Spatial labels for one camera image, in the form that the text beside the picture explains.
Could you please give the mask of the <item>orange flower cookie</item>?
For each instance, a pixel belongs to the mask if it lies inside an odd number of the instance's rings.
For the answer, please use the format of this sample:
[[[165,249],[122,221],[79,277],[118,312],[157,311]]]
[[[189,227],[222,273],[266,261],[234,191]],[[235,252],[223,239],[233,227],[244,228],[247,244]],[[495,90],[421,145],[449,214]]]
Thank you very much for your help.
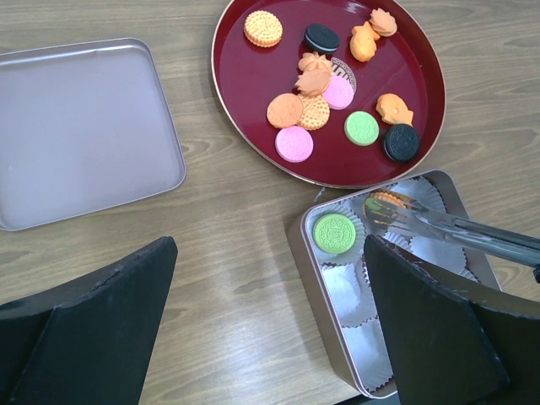
[[[380,36],[389,37],[397,33],[395,18],[382,8],[371,11],[370,24],[372,29]]]

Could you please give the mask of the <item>metal tongs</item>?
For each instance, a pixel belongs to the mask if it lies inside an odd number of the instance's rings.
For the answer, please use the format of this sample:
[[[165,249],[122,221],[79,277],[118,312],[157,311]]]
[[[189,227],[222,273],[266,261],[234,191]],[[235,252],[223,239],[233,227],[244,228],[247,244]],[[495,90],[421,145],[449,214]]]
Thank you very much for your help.
[[[474,249],[528,267],[539,266],[538,238],[443,213],[416,200],[404,213],[409,217],[408,226],[413,236]]]

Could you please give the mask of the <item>tan round biscuit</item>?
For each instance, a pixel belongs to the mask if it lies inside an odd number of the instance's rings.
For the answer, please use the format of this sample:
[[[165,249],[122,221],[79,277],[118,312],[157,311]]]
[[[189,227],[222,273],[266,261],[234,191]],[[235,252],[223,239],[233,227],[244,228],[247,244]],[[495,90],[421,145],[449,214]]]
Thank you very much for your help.
[[[403,209],[411,208],[411,201],[407,196],[403,197],[392,191],[374,191],[370,193],[369,197],[375,199],[378,203],[389,204],[392,207]]]

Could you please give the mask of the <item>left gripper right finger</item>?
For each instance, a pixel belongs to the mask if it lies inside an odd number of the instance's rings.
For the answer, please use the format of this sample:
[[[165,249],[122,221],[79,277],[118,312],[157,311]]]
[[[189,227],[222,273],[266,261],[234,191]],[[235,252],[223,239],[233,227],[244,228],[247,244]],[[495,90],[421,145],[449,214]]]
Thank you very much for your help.
[[[539,304],[369,235],[364,256],[402,404],[537,404]]]

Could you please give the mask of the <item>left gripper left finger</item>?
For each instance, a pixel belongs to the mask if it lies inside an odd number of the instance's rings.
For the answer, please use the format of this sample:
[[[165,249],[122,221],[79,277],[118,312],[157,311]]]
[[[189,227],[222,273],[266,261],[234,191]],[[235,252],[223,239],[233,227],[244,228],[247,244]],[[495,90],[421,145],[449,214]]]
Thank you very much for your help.
[[[161,237],[1,306],[3,404],[137,404],[178,249]]]

